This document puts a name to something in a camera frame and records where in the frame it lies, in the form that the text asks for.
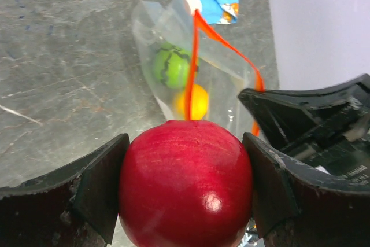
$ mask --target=scratched surface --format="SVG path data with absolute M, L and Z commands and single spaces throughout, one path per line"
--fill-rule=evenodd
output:
M 139 0 L 0 0 L 0 186 L 164 122 L 131 34 Z M 162 4 L 170 0 L 155 0 Z M 278 86 L 268 0 L 217 30 Z M 113 246 L 132 246 L 120 228 Z

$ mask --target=orange trim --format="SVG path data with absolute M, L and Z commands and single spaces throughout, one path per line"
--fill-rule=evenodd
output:
M 254 73 L 256 74 L 256 83 L 255 83 L 255 89 L 257 91 L 265 91 L 264 87 L 264 81 L 261 76 L 261 73 L 256 68 L 256 66 L 246 57 L 244 56 L 239 50 L 237 50 L 235 47 L 233 47 L 231 44 L 229 44 L 224 38 L 222 38 L 202 17 L 199 10 L 195 10 L 194 13 L 194 37 L 193 37 L 193 53 L 191 56 L 191 64 L 190 64 L 190 72 L 188 81 L 186 84 L 186 96 L 185 96 L 185 118 L 186 120 L 191 120 L 191 95 L 193 92 L 193 85 L 195 80 L 195 71 L 197 68 L 197 57 L 198 57 L 198 48 L 199 48 L 199 36 L 198 36 L 198 28 L 203 30 L 205 34 L 207 34 L 208 37 L 210 37 L 213 40 L 216 40 L 220 42 L 225 47 L 231 49 L 236 54 L 241 56 L 244 60 L 248 62 L 248 64 L 253 68 Z M 252 127 L 252 134 L 255 136 L 258 136 L 260 132 L 260 128 L 258 127 L 258 124 L 256 122 L 253 123 Z

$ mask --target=red ball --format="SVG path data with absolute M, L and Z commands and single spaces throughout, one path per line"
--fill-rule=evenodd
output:
M 126 153 L 121 224 L 138 247 L 237 246 L 252 189 L 236 137 L 209 121 L 171 120 L 138 136 Z

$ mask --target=green watermelon toy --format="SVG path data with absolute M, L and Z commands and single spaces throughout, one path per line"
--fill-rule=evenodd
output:
M 153 62 L 155 78 L 164 86 L 182 89 L 186 86 L 191 53 L 171 43 L 163 43 Z

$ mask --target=plastic bag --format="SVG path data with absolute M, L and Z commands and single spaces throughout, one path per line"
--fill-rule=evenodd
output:
M 173 0 L 166 8 L 141 1 L 132 22 L 143 74 L 167 120 L 205 119 L 238 137 L 252 126 L 236 96 L 245 87 L 263 90 L 258 70 L 226 47 L 188 1 Z

